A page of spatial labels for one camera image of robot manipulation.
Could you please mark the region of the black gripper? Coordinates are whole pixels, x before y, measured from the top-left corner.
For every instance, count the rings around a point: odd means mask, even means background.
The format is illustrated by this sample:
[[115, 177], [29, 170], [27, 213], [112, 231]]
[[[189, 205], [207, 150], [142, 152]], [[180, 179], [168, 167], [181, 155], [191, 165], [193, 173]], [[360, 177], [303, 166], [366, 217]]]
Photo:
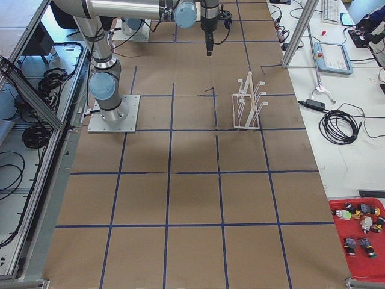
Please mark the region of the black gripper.
[[205, 30], [206, 55], [210, 57], [214, 49], [214, 32], [212, 30]]

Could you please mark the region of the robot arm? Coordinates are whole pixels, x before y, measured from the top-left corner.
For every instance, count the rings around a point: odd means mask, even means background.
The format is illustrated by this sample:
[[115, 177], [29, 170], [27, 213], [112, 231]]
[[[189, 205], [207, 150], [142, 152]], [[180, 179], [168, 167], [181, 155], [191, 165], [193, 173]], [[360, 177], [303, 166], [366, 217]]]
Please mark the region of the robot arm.
[[213, 33], [220, 19], [218, 1], [55, 1], [55, 4], [73, 16], [87, 42], [96, 69], [88, 85], [106, 123], [127, 118], [129, 107], [118, 92], [121, 66], [105, 37], [101, 17], [175, 22], [181, 28], [190, 28], [199, 19], [208, 55], [212, 54]]

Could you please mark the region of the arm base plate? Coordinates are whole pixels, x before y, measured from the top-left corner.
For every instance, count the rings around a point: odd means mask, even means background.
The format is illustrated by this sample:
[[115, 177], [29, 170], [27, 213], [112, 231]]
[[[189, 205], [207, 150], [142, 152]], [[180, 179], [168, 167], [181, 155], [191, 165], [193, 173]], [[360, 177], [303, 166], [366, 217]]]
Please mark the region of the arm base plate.
[[145, 19], [141, 23], [137, 19], [118, 19], [112, 31], [113, 41], [148, 42], [150, 35], [151, 20]]
[[89, 133], [135, 133], [137, 126], [140, 95], [121, 95], [120, 106], [115, 110], [106, 111], [95, 101], [94, 110], [88, 124]]

